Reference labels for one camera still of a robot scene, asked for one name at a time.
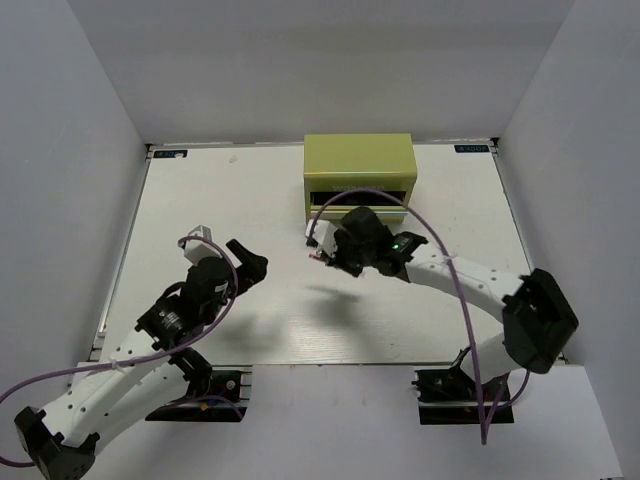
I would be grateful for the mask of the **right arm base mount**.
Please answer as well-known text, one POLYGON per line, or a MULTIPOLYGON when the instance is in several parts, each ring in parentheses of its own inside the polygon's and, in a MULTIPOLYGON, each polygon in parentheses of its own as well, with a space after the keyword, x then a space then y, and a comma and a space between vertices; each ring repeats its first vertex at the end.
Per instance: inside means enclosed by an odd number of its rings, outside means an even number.
MULTIPOLYGON (((479 425, 475 384, 460 369, 459 364, 468 355, 469 348, 461 350, 452 366, 443 368, 420 367, 414 370, 411 382, 417 393, 419 421, 422 426, 479 425)), ((485 415, 495 400, 498 407, 492 417, 493 424, 515 422, 511 406, 502 407, 511 399, 509 387, 501 391, 503 381, 494 378, 482 386, 485 415)))

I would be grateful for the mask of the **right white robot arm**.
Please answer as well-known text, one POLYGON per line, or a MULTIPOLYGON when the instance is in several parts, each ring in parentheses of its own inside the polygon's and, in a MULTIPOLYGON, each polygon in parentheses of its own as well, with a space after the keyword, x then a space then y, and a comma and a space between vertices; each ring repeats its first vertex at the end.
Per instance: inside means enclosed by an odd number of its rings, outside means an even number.
POLYGON ((550 371, 579 322, 555 278, 536 268, 527 275, 501 272, 450 257, 425 237, 392 233, 367 207, 338 224, 320 220, 308 227, 320 259, 359 277, 367 268, 406 283, 430 287, 475 306, 496 319, 501 332, 469 344, 454 360, 451 384, 472 399, 488 382, 525 369, 550 371))

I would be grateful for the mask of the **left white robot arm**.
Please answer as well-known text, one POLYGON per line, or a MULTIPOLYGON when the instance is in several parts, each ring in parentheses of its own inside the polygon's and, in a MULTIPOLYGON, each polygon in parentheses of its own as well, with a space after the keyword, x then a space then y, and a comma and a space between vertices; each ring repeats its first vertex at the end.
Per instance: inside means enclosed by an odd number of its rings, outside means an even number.
POLYGON ((232 239, 224 248, 191 235, 178 242, 190 262, 104 364, 69 392, 26 407, 14 424, 23 449, 46 479, 80 479, 110 441, 149 413, 212 393, 212 365, 193 345, 263 281, 268 261, 232 239))

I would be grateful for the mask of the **green metal drawer box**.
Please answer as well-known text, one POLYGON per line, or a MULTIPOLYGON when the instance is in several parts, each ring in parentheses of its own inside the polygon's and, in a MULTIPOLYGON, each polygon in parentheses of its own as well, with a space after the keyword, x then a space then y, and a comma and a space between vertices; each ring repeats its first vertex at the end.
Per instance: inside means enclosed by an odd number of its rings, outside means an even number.
POLYGON ((327 201, 354 189, 385 192, 389 201, 369 192, 351 194, 321 215, 338 220, 357 206, 371 208, 385 224, 400 224, 418 177, 411 135, 309 134, 304 137, 304 203, 310 221, 327 201))

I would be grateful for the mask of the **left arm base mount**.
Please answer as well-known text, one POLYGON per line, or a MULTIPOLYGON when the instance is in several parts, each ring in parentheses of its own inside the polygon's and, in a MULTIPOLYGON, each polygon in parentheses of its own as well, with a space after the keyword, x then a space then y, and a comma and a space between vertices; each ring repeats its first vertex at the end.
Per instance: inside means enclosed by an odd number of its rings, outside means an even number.
POLYGON ((252 368, 213 366, 192 348, 153 371, 178 393, 149 413, 147 422, 239 423, 249 406, 252 368))

